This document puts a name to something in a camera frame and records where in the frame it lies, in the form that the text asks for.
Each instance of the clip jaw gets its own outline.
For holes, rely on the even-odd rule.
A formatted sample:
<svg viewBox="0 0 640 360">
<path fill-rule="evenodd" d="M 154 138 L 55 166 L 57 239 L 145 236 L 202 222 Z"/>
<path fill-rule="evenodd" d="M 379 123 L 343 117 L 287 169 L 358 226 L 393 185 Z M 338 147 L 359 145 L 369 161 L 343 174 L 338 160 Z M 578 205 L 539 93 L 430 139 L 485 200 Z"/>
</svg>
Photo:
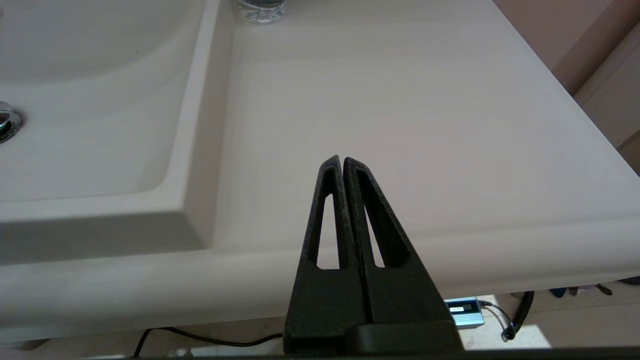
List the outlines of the clip jaw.
<svg viewBox="0 0 640 360">
<path fill-rule="evenodd" d="M 333 195 L 340 268 L 316 266 L 324 200 Z M 375 265 L 367 215 L 384 268 Z M 284 332 L 286 354 L 463 351 L 448 307 L 373 174 L 334 156 L 318 173 Z"/>
</svg>

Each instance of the white vanity top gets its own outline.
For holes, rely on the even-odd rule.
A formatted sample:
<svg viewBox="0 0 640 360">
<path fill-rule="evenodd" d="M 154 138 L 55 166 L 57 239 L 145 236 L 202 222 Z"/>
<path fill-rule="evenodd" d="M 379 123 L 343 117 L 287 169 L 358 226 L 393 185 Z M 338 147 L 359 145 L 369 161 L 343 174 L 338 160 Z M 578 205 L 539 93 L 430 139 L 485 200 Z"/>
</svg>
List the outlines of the white vanity top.
<svg viewBox="0 0 640 360">
<path fill-rule="evenodd" d="M 208 250 L 0 267 L 0 342 L 281 316 L 320 164 L 364 162 L 445 297 L 640 274 L 640 182 L 491 1 L 236 28 Z"/>
</svg>

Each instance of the tiled floor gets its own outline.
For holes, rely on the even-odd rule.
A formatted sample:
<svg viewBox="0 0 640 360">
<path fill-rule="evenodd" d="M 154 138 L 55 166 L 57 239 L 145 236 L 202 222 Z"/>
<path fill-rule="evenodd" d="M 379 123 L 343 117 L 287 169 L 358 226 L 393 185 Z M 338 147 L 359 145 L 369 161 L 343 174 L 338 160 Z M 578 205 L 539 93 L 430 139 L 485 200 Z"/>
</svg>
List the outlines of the tiled floor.
<svg viewBox="0 0 640 360">
<path fill-rule="evenodd" d="M 554 298 L 537 291 L 529 317 L 515 340 L 500 338 L 503 316 L 483 310 L 485 325 L 460 331 L 467 350 L 488 348 L 601 347 L 640 345 L 640 286 L 618 282 L 606 284 L 614 295 L 589 290 L 573 298 Z M 481 297 L 513 314 L 519 300 L 512 295 Z M 282 331 L 284 318 L 247 320 L 180 327 L 202 336 L 234 341 L 250 341 Z M 36 350 L 0 350 L 0 359 L 126 359 L 131 356 L 142 331 L 50 340 Z M 241 354 L 281 354 L 282 342 L 272 340 L 250 348 L 215 347 L 166 331 L 153 331 L 141 355 L 144 357 L 232 356 Z"/>
</svg>

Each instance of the wall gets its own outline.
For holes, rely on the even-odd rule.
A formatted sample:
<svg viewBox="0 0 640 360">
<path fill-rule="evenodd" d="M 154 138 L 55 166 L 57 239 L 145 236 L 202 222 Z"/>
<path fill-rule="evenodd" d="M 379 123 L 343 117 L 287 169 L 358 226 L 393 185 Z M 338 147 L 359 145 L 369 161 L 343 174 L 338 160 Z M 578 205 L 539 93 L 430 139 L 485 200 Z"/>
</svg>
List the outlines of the wall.
<svg viewBox="0 0 640 360">
<path fill-rule="evenodd" d="M 570 94 L 640 20 L 639 0 L 494 0 Z"/>
</svg>

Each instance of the sink drain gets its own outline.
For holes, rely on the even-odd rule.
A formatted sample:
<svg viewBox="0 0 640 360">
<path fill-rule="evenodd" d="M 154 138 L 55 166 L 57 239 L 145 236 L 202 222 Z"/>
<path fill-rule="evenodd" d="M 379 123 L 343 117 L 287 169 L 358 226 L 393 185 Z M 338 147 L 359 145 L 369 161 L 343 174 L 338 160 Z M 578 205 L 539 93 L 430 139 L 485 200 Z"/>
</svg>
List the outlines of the sink drain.
<svg viewBox="0 0 640 360">
<path fill-rule="evenodd" d="M 22 117 L 11 105 L 0 101 L 0 143 L 9 140 L 20 131 Z"/>
</svg>

